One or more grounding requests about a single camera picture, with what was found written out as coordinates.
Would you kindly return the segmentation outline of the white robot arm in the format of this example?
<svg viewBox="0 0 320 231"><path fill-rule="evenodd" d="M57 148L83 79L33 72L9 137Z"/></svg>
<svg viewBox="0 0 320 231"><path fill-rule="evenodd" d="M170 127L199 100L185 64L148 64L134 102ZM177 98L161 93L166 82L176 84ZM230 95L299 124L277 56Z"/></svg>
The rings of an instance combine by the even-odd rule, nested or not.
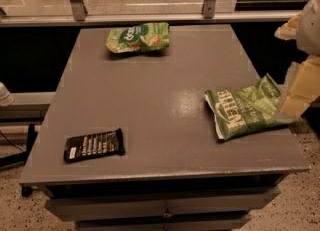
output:
<svg viewBox="0 0 320 231"><path fill-rule="evenodd" d="M303 10L279 27L275 37L295 40L308 57L301 64L293 62L287 70L277 118L298 119L320 97L320 0L310 0Z"/></svg>

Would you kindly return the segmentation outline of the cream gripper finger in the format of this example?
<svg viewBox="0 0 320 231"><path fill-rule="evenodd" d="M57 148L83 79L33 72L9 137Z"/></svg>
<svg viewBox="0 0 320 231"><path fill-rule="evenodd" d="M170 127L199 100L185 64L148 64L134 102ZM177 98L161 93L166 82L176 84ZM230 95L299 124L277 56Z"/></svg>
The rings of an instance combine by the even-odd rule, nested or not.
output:
<svg viewBox="0 0 320 231"><path fill-rule="evenodd" d="M288 68L279 113L287 118L300 117L320 97L320 57L309 55L302 63Z"/></svg>
<svg viewBox="0 0 320 231"><path fill-rule="evenodd" d="M293 16L287 23L277 28L274 36L281 40L295 40L300 17L301 14Z"/></svg>

